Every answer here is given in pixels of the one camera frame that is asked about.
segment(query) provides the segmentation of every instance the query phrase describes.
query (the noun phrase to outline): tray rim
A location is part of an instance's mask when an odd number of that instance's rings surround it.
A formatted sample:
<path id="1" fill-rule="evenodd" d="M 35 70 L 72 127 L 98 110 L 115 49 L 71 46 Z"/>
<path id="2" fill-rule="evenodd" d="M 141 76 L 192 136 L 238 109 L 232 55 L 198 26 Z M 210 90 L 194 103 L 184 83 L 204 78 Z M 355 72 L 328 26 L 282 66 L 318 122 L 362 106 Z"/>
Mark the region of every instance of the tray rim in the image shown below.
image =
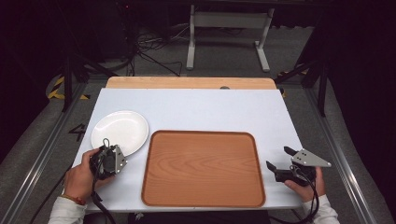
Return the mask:
<path id="1" fill-rule="evenodd" d="M 150 158 L 150 153 L 151 153 L 151 146 L 152 146 L 152 139 L 160 133 L 215 133 L 215 134 L 242 134 L 242 135 L 247 135 L 250 140 L 253 143 L 254 146 L 254 156 L 256 158 L 256 168 L 258 170 L 258 175 L 260 178 L 260 189 L 262 193 L 262 199 L 260 202 L 256 205 L 197 205 L 197 204 L 183 204 L 183 205 L 173 205 L 173 204 L 156 204 L 156 203 L 149 203 L 145 199 L 145 186 L 146 186 L 146 180 L 147 180 L 147 175 L 148 175 L 148 168 L 149 168 L 149 158 Z M 224 132 L 224 131 L 195 131 L 195 130 L 157 130 L 155 133 L 153 133 L 150 137 L 150 142 L 149 142 L 149 147 L 148 147 L 148 156 L 147 156 L 147 162 L 146 162 L 146 167 L 145 167 L 145 174 L 143 178 L 143 185 L 142 185 L 142 190 L 141 190 L 141 200 L 143 204 L 147 206 L 153 206 L 153 207 L 227 207 L 227 208 L 260 208 L 262 207 L 265 202 L 266 202 L 266 194 L 265 194 L 265 187 L 264 187 L 264 179 L 262 176 L 262 168 L 260 164 L 260 159 L 259 159 L 259 154 L 257 152 L 257 146 L 256 146 L 256 141 L 254 136 L 251 133 L 248 132 Z"/>

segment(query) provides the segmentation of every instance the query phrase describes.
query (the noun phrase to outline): white sleeve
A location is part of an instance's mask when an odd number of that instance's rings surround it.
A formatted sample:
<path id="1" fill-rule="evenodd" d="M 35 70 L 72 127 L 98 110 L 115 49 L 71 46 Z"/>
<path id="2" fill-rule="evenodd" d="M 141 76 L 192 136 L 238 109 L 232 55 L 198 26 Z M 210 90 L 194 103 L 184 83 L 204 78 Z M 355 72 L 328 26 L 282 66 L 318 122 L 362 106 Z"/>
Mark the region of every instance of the white sleeve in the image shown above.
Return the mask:
<path id="1" fill-rule="evenodd" d="M 58 197 L 52 206 L 49 224 L 82 224 L 87 205 L 79 205 L 66 198 Z"/>
<path id="2" fill-rule="evenodd" d="M 303 203 L 303 209 L 306 214 L 308 214 L 311 210 L 311 203 Z M 316 207 L 316 201 L 314 200 L 313 209 Z M 337 219 L 338 214 L 335 212 L 334 209 L 330 206 L 329 199 L 326 195 L 322 195 L 319 197 L 319 210 L 314 216 L 314 223 L 315 224 L 334 224 L 340 223 Z"/>

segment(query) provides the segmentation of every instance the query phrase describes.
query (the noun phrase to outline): wooden tray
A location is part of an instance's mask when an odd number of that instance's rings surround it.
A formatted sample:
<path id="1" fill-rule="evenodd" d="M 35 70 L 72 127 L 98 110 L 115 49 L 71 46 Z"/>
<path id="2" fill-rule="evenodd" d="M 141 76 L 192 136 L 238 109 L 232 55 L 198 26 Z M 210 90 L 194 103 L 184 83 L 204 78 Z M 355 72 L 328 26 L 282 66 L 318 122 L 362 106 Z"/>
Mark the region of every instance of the wooden tray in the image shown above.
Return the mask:
<path id="1" fill-rule="evenodd" d="M 265 194 L 254 137 L 226 132 L 154 133 L 142 200 L 150 206 L 262 206 Z"/>

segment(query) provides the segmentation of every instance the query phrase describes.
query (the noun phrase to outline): person's right hand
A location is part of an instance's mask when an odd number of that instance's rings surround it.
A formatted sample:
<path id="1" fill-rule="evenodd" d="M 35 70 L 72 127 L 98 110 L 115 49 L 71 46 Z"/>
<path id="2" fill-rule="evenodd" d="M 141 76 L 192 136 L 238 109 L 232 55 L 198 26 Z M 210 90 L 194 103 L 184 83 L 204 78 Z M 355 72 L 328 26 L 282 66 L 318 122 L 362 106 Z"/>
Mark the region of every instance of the person's right hand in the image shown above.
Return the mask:
<path id="1" fill-rule="evenodd" d="M 64 194 L 73 197 L 87 200 L 92 192 L 93 174 L 90 169 L 90 158 L 99 148 L 93 149 L 82 154 L 81 164 L 73 167 L 67 171 L 64 176 Z M 96 188 L 107 184 L 114 179 L 115 176 L 111 176 L 105 180 L 98 180 L 95 184 Z"/>
<path id="2" fill-rule="evenodd" d="M 323 173 L 320 167 L 316 167 L 316 171 L 317 178 L 315 179 L 315 186 L 318 196 L 320 197 L 326 194 L 326 190 L 323 181 Z M 303 203 L 309 202 L 314 198 L 314 191 L 312 190 L 310 185 L 302 187 L 291 180 L 286 180 L 285 185 L 288 186 L 288 188 L 294 190 L 298 195 L 300 195 Z"/>

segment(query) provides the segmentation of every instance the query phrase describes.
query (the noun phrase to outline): white table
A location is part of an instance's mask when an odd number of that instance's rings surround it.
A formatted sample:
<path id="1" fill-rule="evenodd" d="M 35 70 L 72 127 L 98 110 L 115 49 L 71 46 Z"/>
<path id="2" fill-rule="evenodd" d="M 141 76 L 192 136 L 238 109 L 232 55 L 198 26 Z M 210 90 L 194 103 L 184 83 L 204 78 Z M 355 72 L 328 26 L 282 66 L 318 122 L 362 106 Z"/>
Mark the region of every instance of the white table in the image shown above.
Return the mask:
<path id="1" fill-rule="evenodd" d="M 83 152 L 92 149 L 91 133 L 104 116 L 132 110 L 148 121 L 146 143 L 127 157 L 128 164 L 116 179 L 97 192 L 102 204 L 114 212 L 204 211 L 230 208 L 150 207 L 142 203 L 141 192 L 149 139 L 158 130 L 232 131 L 251 133 L 256 140 L 264 180 L 266 202 L 261 209 L 283 209 L 301 205 L 299 197 L 266 167 L 288 169 L 290 156 L 283 146 L 302 148 L 290 115 L 278 90 L 196 89 L 102 89 L 74 165 Z M 89 203 L 88 211 L 99 210 Z"/>

